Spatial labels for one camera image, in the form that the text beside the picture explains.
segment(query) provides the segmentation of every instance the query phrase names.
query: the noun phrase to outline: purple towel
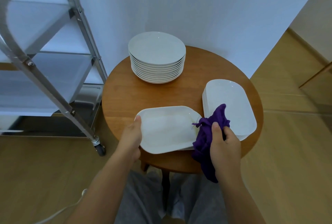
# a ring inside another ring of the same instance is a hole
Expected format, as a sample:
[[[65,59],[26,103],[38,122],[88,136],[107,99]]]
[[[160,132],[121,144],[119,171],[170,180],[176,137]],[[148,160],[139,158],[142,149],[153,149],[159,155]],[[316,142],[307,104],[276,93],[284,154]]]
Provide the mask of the purple towel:
[[[192,154],[193,159],[201,163],[201,168],[206,178],[214,183],[218,183],[215,177],[215,169],[213,167],[210,157],[210,146],[212,143],[212,124],[218,122],[221,129],[224,126],[229,127],[229,120],[225,117],[226,105],[222,104],[217,107],[211,117],[202,117],[198,123],[193,123],[197,128],[200,127],[196,141],[193,142],[194,152]],[[222,137],[225,140],[226,136],[222,131]]]

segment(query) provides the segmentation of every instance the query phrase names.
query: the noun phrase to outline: caster wheel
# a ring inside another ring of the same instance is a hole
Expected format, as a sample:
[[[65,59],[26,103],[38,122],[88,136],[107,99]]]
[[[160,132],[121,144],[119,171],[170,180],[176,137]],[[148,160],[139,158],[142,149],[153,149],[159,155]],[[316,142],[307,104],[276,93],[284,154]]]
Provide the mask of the caster wheel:
[[[99,144],[99,145],[95,146],[95,149],[96,149],[99,156],[101,156],[101,157],[105,156],[105,154],[106,154],[105,146]]]

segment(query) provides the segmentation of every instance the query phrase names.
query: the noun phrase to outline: round wooden table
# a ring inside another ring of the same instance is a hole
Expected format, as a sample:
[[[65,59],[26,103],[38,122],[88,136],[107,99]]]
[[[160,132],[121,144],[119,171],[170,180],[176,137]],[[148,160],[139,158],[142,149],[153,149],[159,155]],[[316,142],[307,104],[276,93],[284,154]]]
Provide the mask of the round wooden table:
[[[182,74],[172,82],[152,84],[139,79],[131,70],[130,58],[120,62],[108,76],[103,90],[103,112],[108,127],[120,139],[122,130],[131,124],[138,112],[146,108],[185,105],[203,113],[202,93],[208,81],[227,79],[240,84],[253,109],[257,128],[241,142],[242,157],[257,142],[263,127],[263,107],[257,90],[247,76],[225,58],[196,47],[186,46]],[[201,173],[192,159],[193,151],[150,154],[141,149],[140,160],[163,171]]]

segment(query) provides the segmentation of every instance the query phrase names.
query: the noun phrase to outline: white cable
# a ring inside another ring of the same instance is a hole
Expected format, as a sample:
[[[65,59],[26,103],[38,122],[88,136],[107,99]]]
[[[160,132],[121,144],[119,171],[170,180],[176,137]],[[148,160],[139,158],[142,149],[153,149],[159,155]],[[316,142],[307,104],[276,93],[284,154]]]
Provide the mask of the white cable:
[[[80,199],[79,199],[75,204],[73,204],[73,205],[69,205],[69,206],[66,206],[66,207],[64,207],[63,209],[57,211],[55,214],[51,215],[50,217],[48,217],[48,218],[46,218],[46,219],[44,219],[44,220],[41,220],[41,221],[39,221],[39,222],[36,222],[36,223],[34,223],[34,224],[43,224],[43,223],[45,223],[45,222],[47,222],[47,221],[53,219],[54,217],[56,217],[58,214],[62,213],[62,212],[63,212],[64,210],[66,210],[67,208],[70,208],[70,207],[76,206],[76,205],[81,201],[81,199],[83,198],[83,195],[86,193],[86,191],[87,191],[87,189],[84,189],[84,190],[82,191],[82,196],[80,197]]]

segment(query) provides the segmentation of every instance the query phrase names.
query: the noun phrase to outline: floor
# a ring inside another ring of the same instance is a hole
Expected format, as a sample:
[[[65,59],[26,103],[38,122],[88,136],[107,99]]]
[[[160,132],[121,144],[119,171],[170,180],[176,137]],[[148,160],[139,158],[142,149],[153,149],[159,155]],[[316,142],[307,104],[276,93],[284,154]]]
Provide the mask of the floor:
[[[286,32],[251,78],[264,126],[242,175],[267,223],[332,222],[332,74],[297,88],[321,68]],[[75,203],[116,148],[103,117],[97,134],[103,158],[85,140],[0,138],[0,223],[34,223]]]

